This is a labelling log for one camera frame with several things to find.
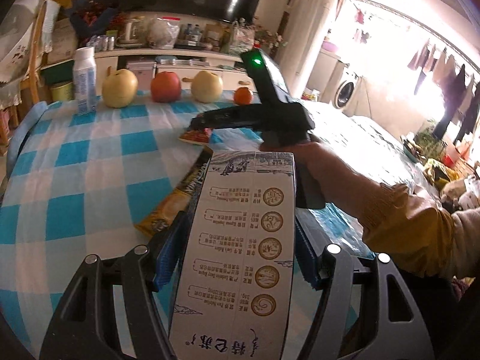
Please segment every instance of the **yellow sleeve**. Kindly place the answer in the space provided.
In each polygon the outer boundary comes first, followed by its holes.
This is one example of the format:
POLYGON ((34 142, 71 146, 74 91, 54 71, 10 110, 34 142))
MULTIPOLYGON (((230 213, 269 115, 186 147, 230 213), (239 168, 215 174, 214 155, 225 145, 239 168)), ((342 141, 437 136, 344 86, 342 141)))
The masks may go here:
POLYGON ((406 185, 381 184, 362 218, 363 242, 374 252, 390 255, 401 269, 433 276, 447 265, 454 222, 431 198, 410 195, 406 185))

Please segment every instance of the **table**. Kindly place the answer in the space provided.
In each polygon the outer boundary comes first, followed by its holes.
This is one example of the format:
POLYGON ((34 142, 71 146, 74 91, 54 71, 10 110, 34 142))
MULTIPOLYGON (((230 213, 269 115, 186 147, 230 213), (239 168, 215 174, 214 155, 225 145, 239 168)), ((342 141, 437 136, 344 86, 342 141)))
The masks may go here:
MULTIPOLYGON (((75 102, 52 104, 28 139, 0 209, 0 308, 21 342, 36 357, 53 310, 87 256, 125 254, 146 243, 133 223, 144 218, 177 184, 201 147, 178 140, 198 112, 232 105, 195 103, 189 93, 171 104, 138 96, 132 105, 76 115, 75 102)), ((357 171, 389 184, 413 185, 419 170, 408 163, 388 133, 361 127, 328 104, 305 102, 315 133, 357 171)), ((248 129, 217 130, 214 150, 256 150, 261 140, 248 129)), ((371 256, 361 227, 333 205, 315 212, 335 242, 371 256)), ((294 266, 290 324, 284 358, 297 356, 320 297, 294 266)), ((167 320, 171 284, 157 294, 167 320)), ((133 354, 121 288, 115 289, 122 349, 133 354)))

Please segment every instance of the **bottle label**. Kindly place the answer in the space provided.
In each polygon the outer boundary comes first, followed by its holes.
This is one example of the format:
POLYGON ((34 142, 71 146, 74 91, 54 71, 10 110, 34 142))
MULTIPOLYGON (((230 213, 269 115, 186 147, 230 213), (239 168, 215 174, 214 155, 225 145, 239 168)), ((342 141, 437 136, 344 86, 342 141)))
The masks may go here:
POLYGON ((97 91, 95 90, 96 70, 95 67, 88 67, 73 71, 75 99, 78 103, 79 115, 94 111, 97 106, 97 91))

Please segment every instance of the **circular gold icon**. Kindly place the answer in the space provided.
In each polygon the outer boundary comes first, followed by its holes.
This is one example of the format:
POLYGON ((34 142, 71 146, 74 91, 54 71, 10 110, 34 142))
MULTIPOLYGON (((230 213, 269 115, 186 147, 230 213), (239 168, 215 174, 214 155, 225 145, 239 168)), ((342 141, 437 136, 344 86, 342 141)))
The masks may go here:
POLYGON ((262 288, 275 287, 280 279, 280 274, 273 266, 266 265, 255 273, 255 281, 262 288))
POLYGON ((270 211, 262 216, 260 223, 264 230, 274 233, 282 227, 283 218, 278 212, 270 211))
POLYGON ((257 295, 251 301, 251 310, 260 317, 266 317, 275 311, 277 302, 268 294, 257 295))
POLYGON ((265 238, 258 245, 258 252, 264 259, 274 260, 282 252, 282 244, 276 238, 265 238))
POLYGON ((263 201, 269 206, 278 206, 283 202, 283 192, 278 188, 268 188, 268 190, 263 193, 263 201))

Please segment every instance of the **white bottle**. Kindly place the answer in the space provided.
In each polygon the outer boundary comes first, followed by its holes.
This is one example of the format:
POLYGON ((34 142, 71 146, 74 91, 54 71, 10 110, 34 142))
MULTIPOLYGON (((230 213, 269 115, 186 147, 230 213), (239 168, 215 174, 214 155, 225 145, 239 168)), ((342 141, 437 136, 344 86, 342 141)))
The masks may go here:
POLYGON ((79 115, 94 111, 97 106, 97 91, 95 90, 97 64, 94 54, 95 49, 93 47, 83 47, 75 51, 73 84, 79 115))

